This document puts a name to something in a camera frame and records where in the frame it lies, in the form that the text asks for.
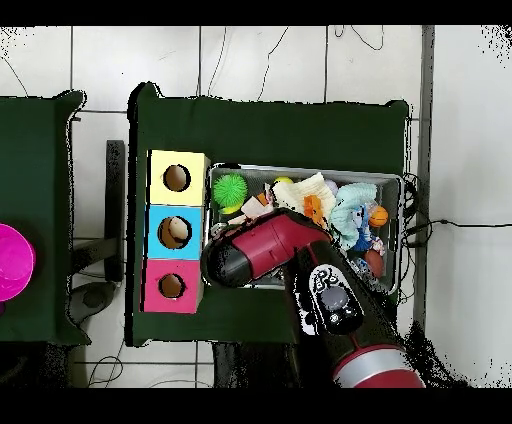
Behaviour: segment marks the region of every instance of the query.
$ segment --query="gray plastic bin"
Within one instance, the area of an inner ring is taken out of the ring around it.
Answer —
[[[225,164],[212,165],[208,173],[207,186],[211,188],[213,181],[226,174],[240,174],[247,181],[248,196],[257,196],[264,189],[264,183],[272,182],[281,176],[291,178],[294,182],[311,177],[321,172],[325,179],[333,180],[338,186],[365,182],[377,186],[377,202],[382,205],[389,214],[388,222],[380,228],[372,228],[372,234],[380,237],[386,246],[384,259],[384,273],[379,278],[380,285],[392,294],[398,288],[400,280],[401,261],[401,234],[403,228],[403,206],[404,206],[404,181],[398,175],[372,174],[365,172],[331,171],[322,169],[304,168],[278,168],[271,166],[238,165],[240,168],[230,168]],[[205,242],[210,238],[209,229],[218,222],[227,222],[237,216],[221,215],[219,205],[211,200],[210,209],[206,216],[205,230],[207,236]],[[282,289],[283,282],[279,273],[271,273],[261,277],[254,282],[254,285],[246,287]]]

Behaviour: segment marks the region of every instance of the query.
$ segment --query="light blue plush toy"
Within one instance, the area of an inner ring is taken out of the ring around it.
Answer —
[[[354,247],[360,238],[359,229],[354,222],[353,211],[360,210],[361,205],[374,201],[376,195],[377,186],[367,183],[347,184],[340,187],[336,193],[336,206],[329,215],[329,229],[334,240],[343,250],[346,251]]]

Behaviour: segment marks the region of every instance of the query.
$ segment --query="shape sorter box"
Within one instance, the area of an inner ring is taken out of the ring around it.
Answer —
[[[203,153],[151,150],[148,156],[151,161],[149,189],[151,204],[204,206],[205,178],[210,161]],[[166,185],[167,172],[176,166],[186,174],[186,184],[180,187],[179,191],[173,191],[169,185]]]
[[[147,252],[144,248],[141,311],[195,313],[197,310],[203,294],[199,259],[209,164],[202,153],[148,151],[148,221],[144,222],[148,244]],[[182,230],[186,226],[186,239],[173,234],[180,225]],[[162,279],[166,283],[174,279],[173,287],[178,284],[184,290],[177,296],[174,293],[166,297],[169,292],[162,289]]]
[[[179,277],[183,283],[183,294],[178,298],[165,297],[161,281],[168,275]],[[203,282],[199,261],[148,259],[144,312],[173,312],[193,314],[203,296]]]

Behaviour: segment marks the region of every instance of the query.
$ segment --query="pink block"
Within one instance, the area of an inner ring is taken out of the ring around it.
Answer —
[[[185,283],[183,295],[167,298],[160,292],[158,283],[166,274],[176,274]],[[144,312],[174,312],[193,314],[202,297],[199,261],[177,259],[148,259],[144,296]]]

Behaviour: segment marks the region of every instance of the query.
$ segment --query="table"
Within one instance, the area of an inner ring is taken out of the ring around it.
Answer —
[[[20,231],[37,255],[29,285],[0,316],[0,342],[89,342],[66,315],[72,234],[67,127],[82,102],[78,91],[53,99],[0,98],[0,222]]]
[[[155,84],[140,84],[128,110],[127,344],[296,341],[283,291],[205,287],[194,315],[139,312],[148,149],[202,152],[212,163],[402,175],[408,111],[402,100],[378,106],[162,98]]]

